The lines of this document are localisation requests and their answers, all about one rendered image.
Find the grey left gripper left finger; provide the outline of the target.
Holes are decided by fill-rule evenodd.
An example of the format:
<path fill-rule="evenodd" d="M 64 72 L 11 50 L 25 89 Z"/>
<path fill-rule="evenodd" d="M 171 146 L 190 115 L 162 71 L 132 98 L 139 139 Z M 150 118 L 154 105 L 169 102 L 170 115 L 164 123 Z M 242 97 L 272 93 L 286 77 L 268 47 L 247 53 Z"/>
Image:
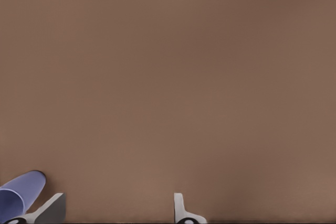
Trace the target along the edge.
<path fill-rule="evenodd" d="M 14 217 L 5 223 L 64 223 L 66 193 L 56 193 L 36 211 Z"/>

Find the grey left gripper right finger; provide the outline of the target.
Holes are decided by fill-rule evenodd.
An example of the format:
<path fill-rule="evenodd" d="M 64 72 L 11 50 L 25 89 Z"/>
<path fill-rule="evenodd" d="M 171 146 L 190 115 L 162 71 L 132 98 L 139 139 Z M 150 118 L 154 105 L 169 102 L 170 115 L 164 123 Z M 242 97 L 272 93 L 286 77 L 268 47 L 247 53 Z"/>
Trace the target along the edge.
<path fill-rule="evenodd" d="M 184 206 L 182 193 L 174 193 L 174 223 L 207 223 L 200 215 L 188 212 Z"/>

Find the purple cup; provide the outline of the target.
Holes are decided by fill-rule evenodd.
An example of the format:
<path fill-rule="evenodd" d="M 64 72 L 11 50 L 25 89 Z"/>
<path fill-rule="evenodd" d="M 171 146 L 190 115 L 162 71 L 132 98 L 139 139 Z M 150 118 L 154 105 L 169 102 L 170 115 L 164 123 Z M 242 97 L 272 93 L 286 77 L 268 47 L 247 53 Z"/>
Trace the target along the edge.
<path fill-rule="evenodd" d="M 45 184 L 45 174 L 31 170 L 0 186 L 0 223 L 25 214 Z"/>

